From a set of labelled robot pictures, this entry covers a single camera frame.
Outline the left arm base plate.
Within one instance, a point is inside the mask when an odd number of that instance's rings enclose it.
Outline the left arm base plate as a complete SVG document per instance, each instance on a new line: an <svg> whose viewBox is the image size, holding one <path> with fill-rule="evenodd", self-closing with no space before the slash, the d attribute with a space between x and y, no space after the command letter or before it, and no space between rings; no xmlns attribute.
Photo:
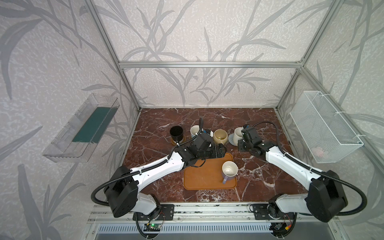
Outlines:
<svg viewBox="0 0 384 240"><path fill-rule="evenodd" d="M174 204L161 204L149 215L138 213L137 218L139 221L172 221L174 212Z"/></svg>

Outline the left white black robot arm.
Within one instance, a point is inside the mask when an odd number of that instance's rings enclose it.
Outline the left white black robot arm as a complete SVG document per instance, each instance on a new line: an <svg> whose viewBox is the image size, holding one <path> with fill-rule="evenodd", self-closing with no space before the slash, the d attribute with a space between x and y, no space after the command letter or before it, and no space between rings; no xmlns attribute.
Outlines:
<svg viewBox="0 0 384 240"><path fill-rule="evenodd" d="M171 152L152 163L136 168L119 167L109 181L91 193L91 200L110 207L113 216L119 218L129 212L141 213L153 220L161 213L161 204L153 195L141 191L151 183L186 168L197 168L199 160L223 158L227 149L216 144L213 135L203 131L204 120L199 120L198 133L183 143L177 143Z"/></svg>

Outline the purple white mug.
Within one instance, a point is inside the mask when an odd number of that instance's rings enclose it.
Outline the purple white mug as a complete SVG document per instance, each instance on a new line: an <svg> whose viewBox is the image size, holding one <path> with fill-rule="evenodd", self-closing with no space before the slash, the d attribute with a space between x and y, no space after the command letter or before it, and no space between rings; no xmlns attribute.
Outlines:
<svg viewBox="0 0 384 240"><path fill-rule="evenodd" d="M226 161L222 165L222 176L223 176L223 184L226 182L233 180L238 174L238 166L233 161Z"/></svg>

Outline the black mug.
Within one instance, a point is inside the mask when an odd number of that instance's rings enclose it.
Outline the black mug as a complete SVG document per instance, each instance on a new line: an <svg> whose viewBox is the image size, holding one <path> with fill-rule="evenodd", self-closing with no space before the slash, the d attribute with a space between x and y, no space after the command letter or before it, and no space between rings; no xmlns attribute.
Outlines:
<svg viewBox="0 0 384 240"><path fill-rule="evenodd" d="M184 130L181 126L173 126L170 129L170 135L178 143L184 137Z"/></svg>

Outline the beige yellow mug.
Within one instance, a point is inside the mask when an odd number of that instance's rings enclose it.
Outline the beige yellow mug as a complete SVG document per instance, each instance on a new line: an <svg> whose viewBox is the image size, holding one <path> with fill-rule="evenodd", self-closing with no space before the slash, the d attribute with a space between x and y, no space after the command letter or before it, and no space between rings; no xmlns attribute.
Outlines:
<svg viewBox="0 0 384 240"><path fill-rule="evenodd" d="M216 144L227 144L229 136L225 130L218 129L214 132L213 140Z"/></svg>

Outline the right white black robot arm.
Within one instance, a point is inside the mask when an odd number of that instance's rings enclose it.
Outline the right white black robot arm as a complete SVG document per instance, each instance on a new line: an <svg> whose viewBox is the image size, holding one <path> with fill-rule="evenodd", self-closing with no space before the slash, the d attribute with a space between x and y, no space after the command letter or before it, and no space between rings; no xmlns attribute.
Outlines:
<svg viewBox="0 0 384 240"><path fill-rule="evenodd" d="M242 139L238 141L239 151L249 152L255 157L264 156L266 162L282 169L307 190L306 194L280 194L270 199L268 212L272 218L283 213L297 213L311 215L327 223L335 216L355 215L366 208L366 194L358 187L341 180L335 172L316 169L284 151L280 143L264 141L255 126L244 125L241 135ZM344 187L352 189L361 197L360 205L353 210L344 210L348 206Z"/></svg>

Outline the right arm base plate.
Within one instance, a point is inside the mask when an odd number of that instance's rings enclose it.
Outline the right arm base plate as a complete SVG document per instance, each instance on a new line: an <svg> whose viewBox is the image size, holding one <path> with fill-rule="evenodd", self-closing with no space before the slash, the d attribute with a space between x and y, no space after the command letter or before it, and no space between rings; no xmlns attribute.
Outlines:
<svg viewBox="0 0 384 240"><path fill-rule="evenodd" d="M249 210L254 214L255 220L280 220L280 217L273 217L269 212L269 204L251 204Z"/></svg>

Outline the light blue mug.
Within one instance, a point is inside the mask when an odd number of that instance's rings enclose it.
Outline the light blue mug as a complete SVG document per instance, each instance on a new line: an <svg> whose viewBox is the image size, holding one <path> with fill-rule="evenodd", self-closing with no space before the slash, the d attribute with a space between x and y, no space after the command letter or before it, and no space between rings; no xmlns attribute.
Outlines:
<svg viewBox="0 0 384 240"><path fill-rule="evenodd" d="M200 131L200 126L199 125L194 125L190 128L190 134L191 138L195 137Z"/></svg>

